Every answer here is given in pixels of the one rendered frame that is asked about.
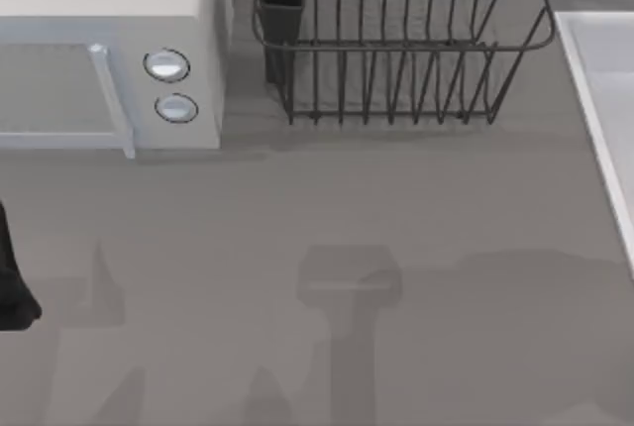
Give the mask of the small silver microwave knob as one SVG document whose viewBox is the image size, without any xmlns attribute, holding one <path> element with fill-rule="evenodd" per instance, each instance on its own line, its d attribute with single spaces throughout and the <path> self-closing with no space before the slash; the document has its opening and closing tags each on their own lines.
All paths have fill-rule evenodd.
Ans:
<svg viewBox="0 0 634 426">
<path fill-rule="evenodd" d="M 155 112 L 170 124 L 188 124 L 199 114 L 197 103 L 191 97 L 181 93 L 159 97 L 154 107 Z"/>
</svg>

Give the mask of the large silver microwave knob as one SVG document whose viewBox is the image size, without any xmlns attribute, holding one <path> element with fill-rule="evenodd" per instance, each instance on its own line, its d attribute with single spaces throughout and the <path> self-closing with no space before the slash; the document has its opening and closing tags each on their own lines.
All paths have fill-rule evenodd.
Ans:
<svg viewBox="0 0 634 426">
<path fill-rule="evenodd" d="M 187 57 L 173 49 L 146 53 L 143 58 L 143 67 L 151 78 L 164 83 L 181 81 L 190 72 L 190 62 Z"/>
</svg>

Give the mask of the microwave oven door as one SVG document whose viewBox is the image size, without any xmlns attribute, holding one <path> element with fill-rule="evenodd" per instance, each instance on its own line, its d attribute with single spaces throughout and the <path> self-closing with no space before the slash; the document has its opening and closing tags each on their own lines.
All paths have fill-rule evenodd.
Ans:
<svg viewBox="0 0 634 426">
<path fill-rule="evenodd" d="M 0 150 L 123 152 L 87 49 L 93 43 L 109 50 L 112 76 L 133 127 L 112 21 L 0 15 Z"/>
</svg>

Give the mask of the white sink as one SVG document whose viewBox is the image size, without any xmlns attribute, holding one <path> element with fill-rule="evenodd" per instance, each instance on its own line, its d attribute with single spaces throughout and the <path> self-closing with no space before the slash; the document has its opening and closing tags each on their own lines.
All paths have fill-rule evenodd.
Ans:
<svg viewBox="0 0 634 426">
<path fill-rule="evenodd" d="M 634 12 L 560 11 L 556 22 L 634 278 Z"/>
</svg>

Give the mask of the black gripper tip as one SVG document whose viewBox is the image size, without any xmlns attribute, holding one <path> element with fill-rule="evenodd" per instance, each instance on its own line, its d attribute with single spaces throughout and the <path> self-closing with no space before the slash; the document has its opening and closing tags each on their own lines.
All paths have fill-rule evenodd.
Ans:
<svg viewBox="0 0 634 426">
<path fill-rule="evenodd" d="M 40 302 L 19 270 L 6 210 L 0 201 L 0 332 L 26 331 L 42 315 Z"/>
</svg>

